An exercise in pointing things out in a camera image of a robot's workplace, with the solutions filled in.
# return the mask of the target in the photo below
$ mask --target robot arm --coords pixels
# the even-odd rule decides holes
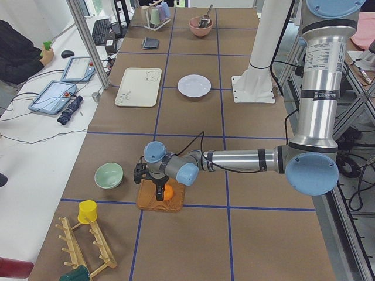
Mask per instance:
[[[135,182],[151,179],[157,187],[157,199],[162,200],[163,185],[169,177],[190,186],[199,170],[273,170],[285,173],[291,186],[302,193],[321,195],[331,191],[339,176],[335,163],[338,145],[332,132],[346,42],[356,32],[363,3],[364,0],[303,1],[300,33],[307,44],[306,60],[298,129],[287,146],[221,152],[194,150],[177,156],[167,152],[162,143],[151,142],[145,148],[146,163],[139,163],[135,169]]]

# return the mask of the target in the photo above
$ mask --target keyboard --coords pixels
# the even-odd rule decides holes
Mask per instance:
[[[109,25],[110,19],[99,19],[95,21],[91,35],[93,36],[96,46],[105,44],[105,36],[108,33]]]

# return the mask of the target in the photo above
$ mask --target hand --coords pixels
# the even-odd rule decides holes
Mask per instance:
[[[44,46],[42,46],[42,58],[40,59],[40,62],[43,63],[44,66],[49,64],[51,60],[53,59],[54,52],[53,49],[46,50]]]

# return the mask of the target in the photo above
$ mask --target white desk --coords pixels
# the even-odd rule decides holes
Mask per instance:
[[[100,18],[87,20],[90,30],[97,19]],[[52,48],[55,57],[41,73],[65,68],[68,59],[61,58],[63,50],[72,50],[76,56],[88,55],[75,27],[61,35]],[[105,59],[104,46],[97,49],[101,59]],[[40,92],[50,80],[60,80],[61,75],[62,72],[56,72],[35,78],[26,83],[20,93]],[[80,83],[77,89],[83,86],[85,83]],[[65,126],[57,122],[60,114],[31,113],[11,121],[0,121],[0,133],[34,142],[58,133],[86,129],[97,106],[91,94],[99,89],[100,81],[94,75],[78,93],[84,100]],[[30,100],[15,101],[14,110],[6,111],[0,120],[30,112],[27,109],[30,103]],[[86,132],[71,133],[34,145],[0,137],[0,173],[8,177],[8,183],[0,188],[0,256],[35,262],[85,135]]]

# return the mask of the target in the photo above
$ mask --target orange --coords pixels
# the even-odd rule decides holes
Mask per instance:
[[[175,192],[173,191],[173,187],[170,184],[164,185],[164,201],[168,201],[172,199]]]

